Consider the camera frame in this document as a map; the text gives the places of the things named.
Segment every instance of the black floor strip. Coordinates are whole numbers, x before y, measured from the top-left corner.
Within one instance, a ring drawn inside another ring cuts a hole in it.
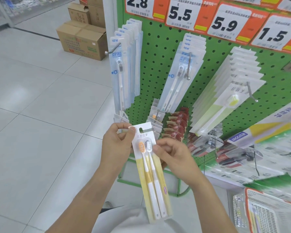
[[[39,33],[35,33],[35,32],[32,32],[32,31],[28,31],[28,30],[25,30],[25,29],[21,29],[21,28],[17,28],[17,27],[13,27],[14,29],[17,29],[17,30],[20,30],[20,31],[24,31],[24,32],[27,32],[27,33],[33,33],[35,35],[39,35],[39,36],[42,36],[42,37],[46,37],[46,38],[49,38],[49,39],[54,39],[54,40],[58,40],[57,38],[53,38],[53,37],[50,37],[50,36],[47,36],[47,35],[43,35],[43,34],[39,34]]]

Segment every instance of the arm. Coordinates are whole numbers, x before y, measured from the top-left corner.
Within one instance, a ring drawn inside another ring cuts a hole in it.
[[[212,184],[199,170],[186,145],[170,138],[156,144],[155,154],[192,188],[203,233],[237,233]]]
[[[98,169],[46,233],[92,232],[108,192],[129,157],[136,130],[132,127],[124,134],[116,132],[129,126],[128,123],[111,125],[102,140]]]

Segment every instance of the orange toothbrush head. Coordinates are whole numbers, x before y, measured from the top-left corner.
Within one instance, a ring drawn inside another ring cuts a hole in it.
[[[141,153],[145,153],[145,145],[142,141],[139,142],[139,150]]]

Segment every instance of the person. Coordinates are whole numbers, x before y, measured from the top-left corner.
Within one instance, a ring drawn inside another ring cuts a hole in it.
[[[118,129],[128,131],[117,134]],[[146,210],[141,207],[123,206],[100,214],[108,192],[131,153],[135,133],[136,129],[129,123],[110,126],[102,140],[99,167],[46,233],[184,232],[173,219],[149,224]],[[192,189],[203,233],[237,232],[212,184],[199,170],[185,144],[163,138],[153,146],[153,151],[161,159],[163,168],[168,165],[174,175]]]

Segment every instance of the shoe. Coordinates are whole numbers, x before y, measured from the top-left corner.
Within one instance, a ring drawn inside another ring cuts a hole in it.
[[[112,204],[108,201],[108,202],[105,202],[104,205],[102,206],[102,208],[113,208]]]

